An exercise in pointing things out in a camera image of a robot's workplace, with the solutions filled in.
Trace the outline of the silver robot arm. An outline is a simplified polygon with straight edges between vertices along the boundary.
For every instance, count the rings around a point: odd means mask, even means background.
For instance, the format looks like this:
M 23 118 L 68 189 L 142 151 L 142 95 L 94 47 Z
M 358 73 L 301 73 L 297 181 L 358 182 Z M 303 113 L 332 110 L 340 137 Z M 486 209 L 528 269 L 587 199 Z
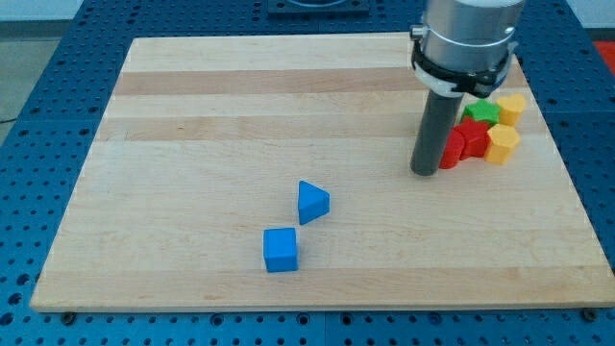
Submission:
M 415 76 L 448 98 L 486 98 L 505 80 L 525 0 L 428 0 L 409 29 Z

